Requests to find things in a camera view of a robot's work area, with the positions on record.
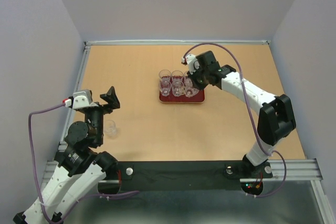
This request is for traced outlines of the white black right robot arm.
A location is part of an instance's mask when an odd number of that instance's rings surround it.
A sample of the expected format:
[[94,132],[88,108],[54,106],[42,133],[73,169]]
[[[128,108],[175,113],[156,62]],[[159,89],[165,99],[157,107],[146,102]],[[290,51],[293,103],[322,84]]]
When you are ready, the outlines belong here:
[[266,92],[243,78],[230,65],[221,66],[212,51],[198,56],[189,54],[182,63],[188,66],[187,74],[194,88],[204,90],[208,85],[216,86],[245,102],[248,113],[256,112],[258,122],[252,124],[256,143],[244,156],[241,165],[244,175],[255,176],[276,145],[296,129],[290,98],[285,94],[276,96]]

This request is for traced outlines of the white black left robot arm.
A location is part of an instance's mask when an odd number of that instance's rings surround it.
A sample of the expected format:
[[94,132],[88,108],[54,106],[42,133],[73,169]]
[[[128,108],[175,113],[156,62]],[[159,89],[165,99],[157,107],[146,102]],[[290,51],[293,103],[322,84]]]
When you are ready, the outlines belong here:
[[35,183],[37,199],[27,210],[15,215],[14,223],[63,223],[99,180],[116,175],[118,161],[108,152],[94,152],[103,144],[104,115],[120,108],[115,92],[110,87],[101,94],[105,104],[100,104],[93,101],[90,90],[80,90],[59,105],[29,114],[31,120],[35,114],[66,107],[84,114],[85,119],[70,125],[64,138],[67,147],[56,153],[57,165],[51,179],[43,189]]

